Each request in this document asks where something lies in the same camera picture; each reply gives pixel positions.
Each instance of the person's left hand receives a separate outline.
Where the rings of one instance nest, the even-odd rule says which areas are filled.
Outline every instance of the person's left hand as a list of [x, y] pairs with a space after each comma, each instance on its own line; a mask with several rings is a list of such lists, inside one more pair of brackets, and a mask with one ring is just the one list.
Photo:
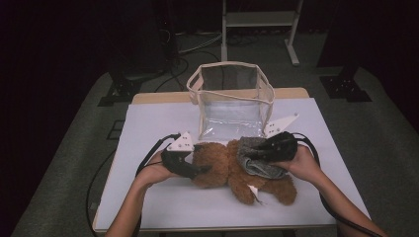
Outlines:
[[145, 185], [151, 187], [152, 185], [165, 181], [170, 177], [179, 177], [163, 166], [161, 163], [161, 153], [162, 151], [158, 151], [151, 157], [148, 164], [136, 176], [136, 181], [141, 181]]

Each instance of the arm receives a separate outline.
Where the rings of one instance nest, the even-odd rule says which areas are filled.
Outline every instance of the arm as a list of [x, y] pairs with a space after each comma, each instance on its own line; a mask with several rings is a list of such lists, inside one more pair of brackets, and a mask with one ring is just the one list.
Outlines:
[[[342, 217], [381, 236], [387, 236], [321, 171], [307, 147], [300, 145], [292, 161], [276, 162], [273, 165], [287, 169], [297, 178], [312, 183], [320, 191], [330, 207]], [[344, 236], [367, 236], [341, 222], [338, 222], [338, 226]]]
[[[148, 162], [153, 164], [161, 161], [161, 152], [157, 152]], [[139, 217], [141, 216], [142, 204], [145, 193], [153, 184], [162, 182], [170, 177], [176, 176], [169, 172], [162, 164], [146, 166], [133, 180], [124, 202], [108, 229], [105, 236], [124, 237], [131, 236]]]

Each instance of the brown teddy bear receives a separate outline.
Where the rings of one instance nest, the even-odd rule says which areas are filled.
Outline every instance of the brown teddy bear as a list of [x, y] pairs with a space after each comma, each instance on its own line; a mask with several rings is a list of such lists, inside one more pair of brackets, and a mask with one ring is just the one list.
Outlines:
[[273, 194], [284, 205], [294, 202], [296, 189], [289, 175], [280, 179], [267, 179], [246, 173], [237, 162], [238, 140], [229, 141], [227, 146], [208, 142], [201, 143], [200, 147], [194, 152], [192, 163], [212, 168], [192, 180], [198, 187], [214, 188], [228, 184], [236, 198], [245, 204], [253, 204], [257, 200], [249, 186]]

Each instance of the dark background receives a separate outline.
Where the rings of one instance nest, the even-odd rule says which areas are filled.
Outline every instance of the dark background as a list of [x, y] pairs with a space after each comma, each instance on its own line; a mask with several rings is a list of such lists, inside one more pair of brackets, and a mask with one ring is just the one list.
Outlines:
[[[147, 1], [0, 2], [2, 236], [13, 231], [85, 96], [109, 71], [110, 58], [119, 51], [135, 57], [124, 45], [130, 34], [144, 29], [143, 21], [136, 24], [138, 16], [149, 20], [149, 14], [164, 11], [146, 9], [143, 2]], [[330, 30], [318, 66], [342, 66], [355, 57], [419, 130], [419, 39], [414, 35], [419, 24], [412, 2], [305, 1], [298, 31]], [[138, 16], [125, 10], [126, 4], [134, 4], [129, 9]], [[220, 30], [221, 0], [172, 4], [176, 32]], [[293, 4], [228, 1], [229, 9], [237, 11], [287, 10]], [[158, 67], [167, 66], [171, 58], [161, 49], [155, 51]]]

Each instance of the white metal stand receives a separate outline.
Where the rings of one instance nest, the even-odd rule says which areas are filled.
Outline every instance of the white metal stand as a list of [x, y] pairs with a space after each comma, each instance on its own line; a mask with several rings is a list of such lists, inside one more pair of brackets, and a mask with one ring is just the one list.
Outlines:
[[299, 65], [293, 49], [293, 39], [301, 12], [303, 0], [298, 0], [295, 11], [283, 12], [231, 12], [226, 10], [226, 0], [222, 0], [222, 43], [221, 61], [227, 61], [227, 28], [229, 27], [276, 27], [292, 26], [291, 34], [285, 40], [287, 51], [294, 66]]

